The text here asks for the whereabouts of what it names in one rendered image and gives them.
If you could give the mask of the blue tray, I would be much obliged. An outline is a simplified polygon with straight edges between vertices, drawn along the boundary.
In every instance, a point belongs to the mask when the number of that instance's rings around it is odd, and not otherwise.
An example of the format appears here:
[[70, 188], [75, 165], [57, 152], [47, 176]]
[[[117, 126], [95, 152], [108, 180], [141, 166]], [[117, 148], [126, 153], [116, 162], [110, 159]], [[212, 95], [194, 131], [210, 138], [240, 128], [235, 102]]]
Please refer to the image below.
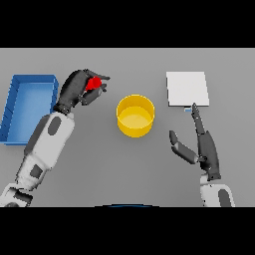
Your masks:
[[26, 145], [41, 117], [56, 103], [55, 75], [13, 75], [0, 122], [0, 143]]

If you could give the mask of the pale square measuring scale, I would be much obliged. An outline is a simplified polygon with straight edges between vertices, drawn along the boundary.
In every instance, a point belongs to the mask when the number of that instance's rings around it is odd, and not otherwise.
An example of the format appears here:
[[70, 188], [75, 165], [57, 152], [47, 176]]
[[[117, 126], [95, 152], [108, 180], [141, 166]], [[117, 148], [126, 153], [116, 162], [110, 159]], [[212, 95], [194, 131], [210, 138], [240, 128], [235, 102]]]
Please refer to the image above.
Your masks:
[[170, 107], [191, 109], [209, 106], [209, 95], [204, 72], [167, 72], [167, 100]]

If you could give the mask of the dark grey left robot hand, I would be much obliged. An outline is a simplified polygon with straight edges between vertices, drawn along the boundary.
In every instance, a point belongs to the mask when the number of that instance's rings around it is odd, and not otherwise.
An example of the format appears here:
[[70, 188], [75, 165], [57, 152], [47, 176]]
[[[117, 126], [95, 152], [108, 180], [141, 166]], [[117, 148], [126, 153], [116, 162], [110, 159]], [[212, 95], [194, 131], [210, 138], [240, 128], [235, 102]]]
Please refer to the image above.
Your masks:
[[106, 84], [95, 90], [86, 91], [88, 80], [92, 77], [99, 77], [101, 80], [108, 81], [110, 77], [99, 75], [89, 69], [74, 71], [62, 86], [58, 101], [53, 107], [55, 112], [67, 115], [78, 103], [88, 106], [97, 99], [101, 93], [105, 93]]

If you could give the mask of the red beaker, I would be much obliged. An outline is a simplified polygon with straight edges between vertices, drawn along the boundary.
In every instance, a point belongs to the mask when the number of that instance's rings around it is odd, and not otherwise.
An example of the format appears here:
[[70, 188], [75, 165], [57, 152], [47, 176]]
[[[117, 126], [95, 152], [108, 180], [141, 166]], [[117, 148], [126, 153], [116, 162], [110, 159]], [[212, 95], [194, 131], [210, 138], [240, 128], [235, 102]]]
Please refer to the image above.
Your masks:
[[102, 85], [102, 80], [99, 77], [92, 77], [88, 80], [86, 91], [98, 89]]

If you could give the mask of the yellow bowl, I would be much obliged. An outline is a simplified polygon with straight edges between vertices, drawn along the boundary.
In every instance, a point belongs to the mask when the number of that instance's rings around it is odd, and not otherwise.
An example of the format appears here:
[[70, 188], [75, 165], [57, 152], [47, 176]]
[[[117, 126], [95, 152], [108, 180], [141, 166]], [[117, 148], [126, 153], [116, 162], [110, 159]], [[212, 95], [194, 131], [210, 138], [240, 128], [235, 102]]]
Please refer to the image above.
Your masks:
[[153, 125], [155, 108], [150, 99], [142, 95], [129, 95], [121, 99], [116, 108], [120, 131], [133, 138], [149, 133]]

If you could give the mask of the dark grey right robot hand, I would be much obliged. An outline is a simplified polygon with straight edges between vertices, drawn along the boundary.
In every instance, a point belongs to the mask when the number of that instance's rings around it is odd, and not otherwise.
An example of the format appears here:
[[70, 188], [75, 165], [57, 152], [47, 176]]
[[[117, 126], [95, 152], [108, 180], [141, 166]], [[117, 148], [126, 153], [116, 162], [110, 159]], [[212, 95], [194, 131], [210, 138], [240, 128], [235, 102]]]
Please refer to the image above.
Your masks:
[[194, 120], [197, 135], [198, 152], [184, 145], [177, 138], [176, 133], [169, 132], [169, 141], [172, 151], [190, 164], [200, 164], [200, 168], [207, 174], [207, 180], [212, 181], [221, 178], [219, 158], [215, 142], [208, 130], [204, 128], [199, 109], [196, 104], [192, 105], [191, 116]]

